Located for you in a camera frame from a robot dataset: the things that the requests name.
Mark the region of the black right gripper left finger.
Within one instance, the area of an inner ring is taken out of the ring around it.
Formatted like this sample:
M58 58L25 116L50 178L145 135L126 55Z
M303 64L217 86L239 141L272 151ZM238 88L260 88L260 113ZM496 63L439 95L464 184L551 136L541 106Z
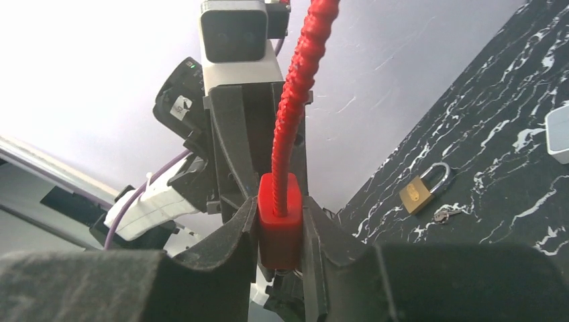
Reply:
M174 257L157 250L16 252L1 259L2 321L246 321L257 200Z

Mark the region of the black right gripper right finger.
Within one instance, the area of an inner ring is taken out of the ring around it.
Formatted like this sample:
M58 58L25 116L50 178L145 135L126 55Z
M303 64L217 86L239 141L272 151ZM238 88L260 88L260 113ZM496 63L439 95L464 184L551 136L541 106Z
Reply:
M568 285L515 244L366 245L303 199L308 321L567 321Z

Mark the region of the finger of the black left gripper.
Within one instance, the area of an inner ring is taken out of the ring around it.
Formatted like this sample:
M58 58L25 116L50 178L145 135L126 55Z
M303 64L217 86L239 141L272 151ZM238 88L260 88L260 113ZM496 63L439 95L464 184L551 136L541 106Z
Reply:
M249 197L258 193L241 85L214 87L207 96L222 220L228 222Z
M278 104L272 147L272 190L274 196L286 196L291 156L299 126L305 115L310 87L286 81Z

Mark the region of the red cable tie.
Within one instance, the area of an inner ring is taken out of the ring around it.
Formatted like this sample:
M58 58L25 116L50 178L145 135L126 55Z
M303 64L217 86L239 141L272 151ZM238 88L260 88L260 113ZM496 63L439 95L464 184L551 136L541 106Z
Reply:
M262 175L257 196L260 261L271 270L293 270L301 259L303 197L297 177L290 171L291 156L339 8L339 1L311 2L282 88L271 171Z

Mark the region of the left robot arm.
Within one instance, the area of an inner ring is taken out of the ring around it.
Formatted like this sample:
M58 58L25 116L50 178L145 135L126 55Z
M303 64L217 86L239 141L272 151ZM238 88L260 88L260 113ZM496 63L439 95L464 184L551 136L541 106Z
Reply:
M232 219L254 197L261 245L282 252L300 240L299 117L281 95L289 84L277 57L213 63L185 58L166 78L153 114L181 138L184 151L138 188L129 187L91 229L105 250L156 249L144 236L181 215Z

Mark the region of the brass padlock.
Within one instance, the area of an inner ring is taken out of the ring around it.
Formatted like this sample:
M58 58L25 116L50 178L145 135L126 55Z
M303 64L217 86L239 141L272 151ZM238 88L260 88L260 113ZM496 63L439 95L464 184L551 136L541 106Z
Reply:
M399 191L399 197L405 210L410 215L418 214L424 206L450 184L451 179L452 169L448 163L433 163Z

